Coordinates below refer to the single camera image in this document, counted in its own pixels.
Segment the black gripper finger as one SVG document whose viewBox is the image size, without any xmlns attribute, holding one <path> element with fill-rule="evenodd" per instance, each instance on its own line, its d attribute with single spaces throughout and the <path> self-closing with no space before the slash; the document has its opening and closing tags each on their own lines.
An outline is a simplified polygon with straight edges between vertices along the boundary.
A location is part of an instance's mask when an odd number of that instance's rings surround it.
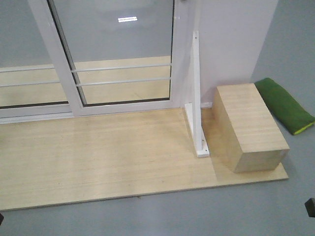
<svg viewBox="0 0 315 236">
<path fill-rule="evenodd" d="M 314 219 L 315 218 L 315 199 L 314 198 L 309 198 L 305 203 L 304 203 L 305 209 L 307 211 L 307 214 L 310 218 Z"/>
<path fill-rule="evenodd" d="M 2 224 L 3 220 L 4 220 L 4 216 L 0 213 L 0 225 Z"/>
</svg>

